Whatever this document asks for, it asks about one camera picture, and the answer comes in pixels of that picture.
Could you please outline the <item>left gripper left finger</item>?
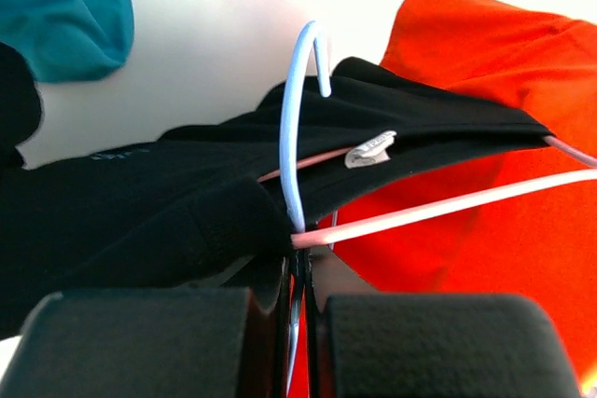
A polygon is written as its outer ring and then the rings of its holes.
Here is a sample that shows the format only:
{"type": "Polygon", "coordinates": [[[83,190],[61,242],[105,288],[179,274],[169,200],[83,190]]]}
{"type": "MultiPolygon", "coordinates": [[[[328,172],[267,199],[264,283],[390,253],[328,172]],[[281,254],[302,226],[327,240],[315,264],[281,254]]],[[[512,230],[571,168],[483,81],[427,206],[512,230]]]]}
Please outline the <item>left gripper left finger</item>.
{"type": "Polygon", "coordinates": [[[260,256],[218,287],[56,293],[29,314],[5,397],[280,397],[288,261],[260,256]]]}

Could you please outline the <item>light blue wire hanger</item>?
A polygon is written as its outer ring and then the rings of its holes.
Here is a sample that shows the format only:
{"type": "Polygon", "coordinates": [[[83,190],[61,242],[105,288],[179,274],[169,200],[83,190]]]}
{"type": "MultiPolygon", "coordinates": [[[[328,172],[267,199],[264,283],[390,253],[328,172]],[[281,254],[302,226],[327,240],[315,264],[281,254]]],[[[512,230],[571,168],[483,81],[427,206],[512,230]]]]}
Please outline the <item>light blue wire hanger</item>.
{"type": "MultiPolygon", "coordinates": [[[[285,81],[280,119],[278,157],[281,188],[288,218],[294,230],[298,233],[302,233],[306,229],[299,193],[298,136],[302,91],[311,55],[315,58],[320,96],[327,98],[331,95],[327,42],[323,28],[317,21],[308,22],[298,35],[285,81]]],[[[304,273],[300,257],[296,254],[290,258],[290,273],[293,279],[293,286],[290,296],[288,324],[287,388],[291,387],[296,366],[299,343],[299,321],[304,290],[304,273]]]]}

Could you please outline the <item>black t shirt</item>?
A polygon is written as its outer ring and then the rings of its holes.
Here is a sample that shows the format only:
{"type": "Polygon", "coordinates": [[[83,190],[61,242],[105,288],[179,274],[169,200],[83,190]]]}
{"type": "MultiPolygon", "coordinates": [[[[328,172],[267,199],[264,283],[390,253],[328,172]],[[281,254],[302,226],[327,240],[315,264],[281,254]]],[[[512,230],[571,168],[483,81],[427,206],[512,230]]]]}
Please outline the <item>black t shirt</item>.
{"type": "MultiPolygon", "coordinates": [[[[46,295],[68,289],[171,287],[258,254],[286,254],[291,227],[277,169],[283,90],[224,123],[34,170],[19,145],[41,121],[24,58],[1,48],[1,335],[15,336],[46,295]]],[[[514,107],[435,89],[357,58],[331,94],[305,81],[298,155],[360,145],[392,131],[382,164],[340,159],[298,174],[313,223],[393,181],[466,160],[539,148],[548,129],[514,107]]]]}

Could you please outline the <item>pink wire hanger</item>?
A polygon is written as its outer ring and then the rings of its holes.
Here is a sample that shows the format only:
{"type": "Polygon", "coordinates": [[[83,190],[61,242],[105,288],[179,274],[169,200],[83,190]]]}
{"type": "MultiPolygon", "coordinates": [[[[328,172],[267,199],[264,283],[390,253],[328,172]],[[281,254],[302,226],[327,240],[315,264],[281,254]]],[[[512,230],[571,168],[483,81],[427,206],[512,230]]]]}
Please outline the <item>pink wire hanger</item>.
{"type": "MultiPolygon", "coordinates": [[[[304,158],[299,161],[291,161],[290,157],[292,153],[289,150],[289,140],[284,138],[280,145],[282,152],[280,168],[260,176],[258,181],[262,183],[275,178],[281,180],[281,187],[289,217],[295,227],[303,229],[305,223],[299,193],[298,170],[340,156],[343,156],[347,162],[358,168],[363,168],[373,161],[387,161],[389,157],[386,149],[389,148],[395,139],[396,134],[393,131],[385,131],[377,137],[356,147],[343,147],[304,158]]],[[[418,223],[446,214],[472,209],[480,205],[504,199],[516,198],[558,186],[594,181],[596,179],[595,157],[572,147],[554,136],[546,137],[545,142],[547,145],[586,165],[588,168],[586,170],[552,174],[514,184],[493,187],[459,197],[444,199],[398,212],[385,213],[339,226],[331,226],[314,231],[303,231],[301,233],[296,233],[291,237],[292,244],[296,249],[306,249],[315,245],[333,244],[379,233],[392,228],[418,223]]]]}

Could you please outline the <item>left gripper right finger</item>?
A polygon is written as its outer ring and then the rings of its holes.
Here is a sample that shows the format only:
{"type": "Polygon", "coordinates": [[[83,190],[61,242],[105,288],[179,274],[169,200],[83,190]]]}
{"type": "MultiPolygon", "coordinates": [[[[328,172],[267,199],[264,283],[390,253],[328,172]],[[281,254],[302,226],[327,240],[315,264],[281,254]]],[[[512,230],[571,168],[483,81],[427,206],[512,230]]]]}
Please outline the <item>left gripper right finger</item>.
{"type": "Polygon", "coordinates": [[[556,329],[504,294],[389,294],[333,253],[305,257],[314,397],[577,397],[556,329]]]}

